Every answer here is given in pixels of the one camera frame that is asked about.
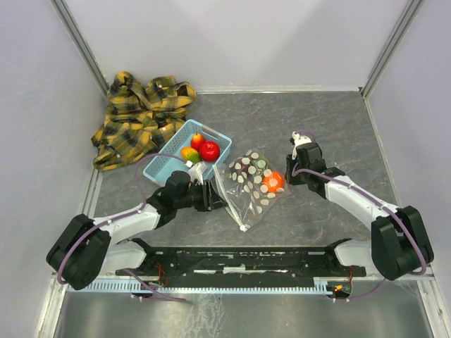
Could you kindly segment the orange fake orange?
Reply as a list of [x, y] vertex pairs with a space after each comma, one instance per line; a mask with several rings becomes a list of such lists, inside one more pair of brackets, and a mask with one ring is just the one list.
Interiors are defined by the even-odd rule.
[[279, 172], [271, 172], [264, 178], [263, 183], [270, 193], [285, 191], [285, 178]]

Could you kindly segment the small green fake fruit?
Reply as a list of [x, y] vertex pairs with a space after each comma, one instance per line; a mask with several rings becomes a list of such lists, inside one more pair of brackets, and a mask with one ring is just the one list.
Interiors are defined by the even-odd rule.
[[265, 171], [266, 169], [269, 169], [269, 164], [267, 161], [265, 161], [264, 159], [259, 159], [256, 162], [256, 167], [258, 168], [258, 170], [263, 170]]

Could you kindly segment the clear polka dot zip bag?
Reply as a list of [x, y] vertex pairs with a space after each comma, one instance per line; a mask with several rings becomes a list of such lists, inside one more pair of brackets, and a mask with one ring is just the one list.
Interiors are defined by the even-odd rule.
[[[233, 181], [230, 178], [228, 165], [242, 157], [250, 160], [247, 179], [243, 180], [240, 177], [238, 181]], [[269, 169], [258, 170], [256, 162], [259, 159], [267, 161]], [[228, 203], [225, 209], [242, 232], [248, 231], [263, 220], [277, 200], [290, 195], [290, 188], [286, 180], [284, 192], [268, 192], [263, 183], [264, 178], [268, 177], [271, 172], [279, 172], [283, 177], [284, 175], [257, 149], [249, 149], [233, 160], [214, 165], [213, 169], [216, 190], [219, 196]]]

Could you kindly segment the dark purple fake fruit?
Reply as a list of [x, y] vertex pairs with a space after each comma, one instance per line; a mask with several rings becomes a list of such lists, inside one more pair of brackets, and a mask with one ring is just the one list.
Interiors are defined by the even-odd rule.
[[238, 158], [228, 165], [230, 169], [230, 178], [233, 181], [238, 181], [241, 177], [243, 180], [247, 179], [248, 168], [250, 166], [250, 160], [248, 158]]

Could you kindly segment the red fake apple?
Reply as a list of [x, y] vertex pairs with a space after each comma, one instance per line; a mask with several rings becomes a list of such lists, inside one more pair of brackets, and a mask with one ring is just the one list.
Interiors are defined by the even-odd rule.
[[215, 162], [221, 155], [221, 150], [215, 142], [204, 142], [199, 148], [199, 155], [203, 161]]

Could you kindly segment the green orange fake mango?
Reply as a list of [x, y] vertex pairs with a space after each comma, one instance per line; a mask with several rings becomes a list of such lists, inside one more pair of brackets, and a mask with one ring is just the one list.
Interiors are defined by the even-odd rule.
[[190, 161], [193, 164], [196, 164], [196, 163], [199, 163], [202, 161], [202, 159], [199, 155], [199, 152], [190, 146], [186, 146], [186, 147], [182, 148], [180, 151], [180, 155], [184, 160]]

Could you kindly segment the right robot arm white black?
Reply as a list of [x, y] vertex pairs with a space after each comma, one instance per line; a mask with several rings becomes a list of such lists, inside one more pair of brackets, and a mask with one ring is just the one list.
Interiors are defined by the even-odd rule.
[[387, 280], [404, 275], [423, 275], [434, 253], [420, 212], [403, 208], [367, 192], [343, 171], [329, 167], [321, 147], [308, 137], [291, 139], [286, 178], [291, 185], [305, 184], [321, 198], [339, 205], [371, 233], [367, 242], [344, 239], [332, 245], [323, 258], [331, 275], [340, 275], [349, 266], [375, 268]]

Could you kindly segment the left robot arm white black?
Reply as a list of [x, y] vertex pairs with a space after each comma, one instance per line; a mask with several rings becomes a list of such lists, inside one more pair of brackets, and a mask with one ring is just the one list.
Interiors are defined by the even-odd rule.
[[130, 268], [147, 275], [155, 269], [156, 258], [134, 241], [135, 236], [163, 227], [180, 209], [210, 212], [226, 205], [210, 181], [193, 180], [177, 170], [134, 208], [103, 218], [75, 216], [49, 250], [46, 262], [60, 284], [75, 290], [117, 270]]

